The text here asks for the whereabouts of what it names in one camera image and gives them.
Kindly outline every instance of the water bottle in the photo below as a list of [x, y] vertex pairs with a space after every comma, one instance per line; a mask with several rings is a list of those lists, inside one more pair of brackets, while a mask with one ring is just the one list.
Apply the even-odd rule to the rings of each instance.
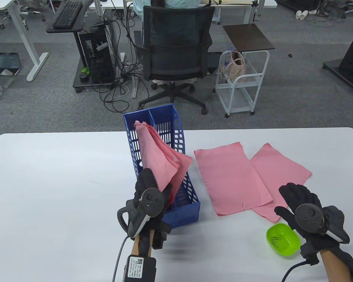
[[232, 52], [234, 51], [233, 47], [230, 47], [230, 53], [227, 54], [227, 57], [225, 59], [225, 68], [227, 67], [227, 65], [230, 63], [230, 57], [232, 56]]

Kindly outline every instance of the office chair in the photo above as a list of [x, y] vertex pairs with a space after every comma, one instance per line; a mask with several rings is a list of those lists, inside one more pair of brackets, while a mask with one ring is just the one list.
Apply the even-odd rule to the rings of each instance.
[[212, 45], [209, 28], [214, 7], [197, 9], [168, 9], [144, 6], [144, 33], [135, 31], [135, 46], [139, 62], [144, 67], [144, 79], [169, 81], [159, 85], [164, 90], [139, 103], [143, 106], [164, 97], [171, 103], [179, 97], [202, 107], [201, 114], [208, 113], [206, 105], [183, 93], [194, 85], [183, 83], [175, 86], [175, 81], [191, 78], [204, 78], [207, 74], [208, 48]]
[[[37, 11], [35, 10], [34, 8], [31, 8], [29, 6], [23, 6], [21, 5], [20, 6], [20, 15], [22, 17], [22, 15], [29, 15], [29, 14], [32, 14], [32, 15], [35, 15], [35, 14], [38, 14], [38, 15], [41, 15], [42, 16], [42, 21], [46, 21], [46, 18], [45, 16], [43, 15], [42, 12], [40, 11]], [[6, 12], [6, 16], [1, 20], [1, 24], [0, 24], [0, 29], [3, 30], [5, 29], [5, 21], [7, 19], [11, 19], [11, 15], [9, 15], [8, 12]], [[27, 26], [27, 23], [26, 23], [26, 20], [24, 18], [22, 18], [22, 22], [24, 23], [24, 26], [26, 28], [26, 30], [28, 31], [29, 30], [29, 27]]]

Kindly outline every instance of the white desk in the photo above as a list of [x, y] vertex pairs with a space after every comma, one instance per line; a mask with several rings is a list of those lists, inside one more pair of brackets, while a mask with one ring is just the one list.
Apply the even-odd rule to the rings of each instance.
[[0, 10], [5, 9], [8, 9], [8, 12], [11, 15], [11, 18], [17, 28], [22, 42], [25, 44], [26, 50], [34, 63], [34, 67], [27, 76], [27, 81], [33, 81], [46, 62], [49, 53], [42, 53], [41, 56], [38, 56], [35, 47], [29, 38], [28, 31], [22, 23], [18, 3], [14, 0], [0, 0]]
[[[240, 141], [248, 157], [270, 142], [312, 171], [306, 186], [343, 210], [353, 256], [353, 129], [185, 131], [186, 153]], [[280, 282], [302, 257], [278, 256], [265, 240], [272, 224], [253, 211], [218, 217], [198, 172], [197, 223], [172, 231], [154, 251], [156, 281]], [[0, 282], [111, 282], [124, 231], [116, 211], [134, 194], [125, 132], [0, 136]], [[131, 252], [127, 242], [116, 281]], [[299, 267], [288, 282], [327, 281], [323, 264]]]
[[[107, 0], [106, 2], [101, 2], [102, 9], [118, 9], [122, 10], [124, 8], [123, 0]], [[250, 5], [215, 5], [212, 4], [212, 6], [216, 6], [217, 8], [223, 8], [223, 9], [234, 9], [234, 8], [239, 8], [239, 9], [245, 9], [245, 18], [244, 18], [244, 24], [247, 24], [249, 22], [249, 16], [251, 12], [251, 6]], [[277, 3], [275, 0], [265, 0], [264, 3], [264, 8], [276, 8]], [[90, 6], [90, 8], [95, 8], [94, 3]]]

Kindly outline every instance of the pink paper towel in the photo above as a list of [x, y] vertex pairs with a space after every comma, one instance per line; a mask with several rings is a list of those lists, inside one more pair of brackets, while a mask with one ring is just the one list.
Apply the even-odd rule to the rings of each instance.
[[263, 145], [250, 162], [273, 198], [272, 202], [262, 207], [253, 208], [253, 210], [271, 222], [276, 223], [280, 217], [276, 215], [274, 208], [277, 206], [286, 208], [288, 206], [279, 193], [279, 188], [288, 182], [304, 184], [310, 177], [311, 172], [302, 165], [283, 156], [269, 143]]
[[135, 128], [139, 138], [143, 168], [152, 170], [160, 191], [171, 183], [169, 204], [172, 204], [191, 165], [192, 158], [168, 146], [157, 130], [147, 125], [146, 122], [136, 121]]
[[194, 152], [217, 215], [233, 214], [272, 201], [239, 142]]

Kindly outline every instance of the label sticker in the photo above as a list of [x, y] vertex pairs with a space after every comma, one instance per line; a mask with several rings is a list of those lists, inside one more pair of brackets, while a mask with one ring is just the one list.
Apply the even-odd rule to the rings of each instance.
[[128, 265], [128, 278], [142, 278], [143, 277], [143, 262], [144, 258], [130, 257]]

